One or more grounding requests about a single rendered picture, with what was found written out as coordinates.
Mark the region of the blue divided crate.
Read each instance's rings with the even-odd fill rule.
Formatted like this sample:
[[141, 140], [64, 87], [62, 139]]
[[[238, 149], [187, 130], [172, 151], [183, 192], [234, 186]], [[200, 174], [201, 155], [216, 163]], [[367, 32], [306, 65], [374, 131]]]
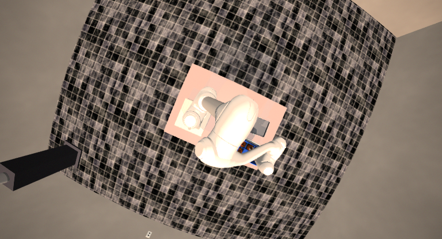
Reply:
[[[251, 142], [251, 141], [249, 141], [249, 140], [247, 140], [247, 139], [245, 139], [244, 141], [246, 142], [246, 145], [249, 143], [249, 144], [253, 145], [254, 147], [258, 147], [258, 146], [259, 146], [259, 145], [255, 144], [255, 143], [253, 143], [253, 142]], [[241, 148], [242, 148], [242, 150], [243, 150], [242, 153], [245, 153], [245, 152], [248, 151], [248, 149], [246, 148], [246, 146], [245, 146], [245, 147], [241, 147]], [[254, 160], [253, 160], [252, 162], [250, 162], [250, 163], [256, 166], [256, 163], [255, 163]]]

